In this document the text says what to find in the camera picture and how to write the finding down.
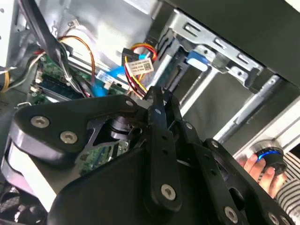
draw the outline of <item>red wire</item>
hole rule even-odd
[[[138,85],[134,82],[134,80],[132,79],[132,77],[129,76],[129,73],[128,73],[128,71],[127,71],[126,66],[124,66],[124,69],[125,69],[125,75],[126,75],[126,78],[127,78],[127,80],[128,80],[128,83],[129,83],[131,89],[134,90],[134,92],[135,92],[135,90],[138,91],[138,92],[140,92],[142,96],[146,95],[146,93],[140,88],[140,86],[138,86]]]

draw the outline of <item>screw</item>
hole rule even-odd
[[[129,105],[129,106],[133,106],[133,103],[131,101],[128,101],[128,100],[126,101],[126,104]]]
[[[290,222],[283,216],[280,216],[285,225],[291,225]]]
[[[46,128],[50,124],[49,120],[44,116],[34,116],[30,122],[36,128]]]
[[[211,143],[212,143],[212,145],[213,145],[215,148],[218,148],[218,147],[219,147],[219,145],[218,145],[218,143],[217,143],[216,141],[212,140]]]
[[[186,123],[186,126],[189,128],[189,129],[193,129],[193,126],[191,125],[191,124],[189,124],[189,123]]]
[[[155,111],[158,113],[158,114],[161,114],[161,111],[159,109],[155,109]]]
[[[170,201],[173,201],[176,197],[176,193],[175,193],[175,190],[168,184],[163,184],[161,186],[161,193],[163,194],[163,196],[170,200]]]
[[[269,84],[275,84],[276,83],[276,80],[275,79],[272,79],[269,81]]]
[[[273,224],[279,225],[279,220],[276,218],[276,216],[273,213],[269,212],[268,215],[270,220],[273,222]]]
[[[74,144],[78,138],[77,135],[71,131],[64,131],[60,134],[60,139],[65,143],[65,144]]]
[[[230,208],[229,206],[226,206],[224,208],[224,212],[226,214],[226,216],[234,223],[237,224],[238,223],[238,216],[236,215],[235,211]]]

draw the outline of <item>yellow wire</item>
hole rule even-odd
[[[143,78],[143,76],[144,76],[145,74],[141,74],[140,75],[140,77],[139,77],[139,81],[141,81],[142,80],[142,78]]]
[[[131,47],[131,49],[137,48],[137,47],[142,47],[142,46],[148,46],[148,47],[150,47],[150,48],[153,48],[153,46],[151,46],[151,45],[149,45],[149,44],[147,44],[147,43],[137,43],[137,44],[133,45],[133,46]]]
[[[145,87],[136,79],[136,77],[135,76],[133,76],[133,75],[131,75],[131,74],[129,74],[133,79],[134,79],[134,81],[147,93],[147,89],[145,89]]]
[[[1,90],[1,92],[5,92],[7,90],[9,86],[9,74],[8,74],[8,71],[5,72],[5,81],[4,81],[4,84],[3,84],[3,88]]]
[[[6,89],[7,89],[7,88],[8,88],[8,86],[9,86],[9,73],[8,73],[8,71],[6,71],[6,73],[5,73],[5,74],[6,74],[6,81],[7,81],[7,82],[6,82],[6,86],[5,86],[5,87],[6,87]]]

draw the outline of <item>connector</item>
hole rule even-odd
[[[134,53],[133,50],[131,49],[127,49],[127,48],[123,48],[123,52],[122,52],[122,66],[125,65],[125,56],[127,56],[127,61],[128,62],[134,62],[134,61],[138,61],[139,60],[139,54]]]

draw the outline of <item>blue light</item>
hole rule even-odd
[[[257,160],[257,161],[259,161],[259,160],[262,159],[264,156],[269,155],[269,154],[280,154],[280,153],[279,153],[278,151],[267,151],[267,152],[261,154],[261,155],[258,157],[258,160]]]

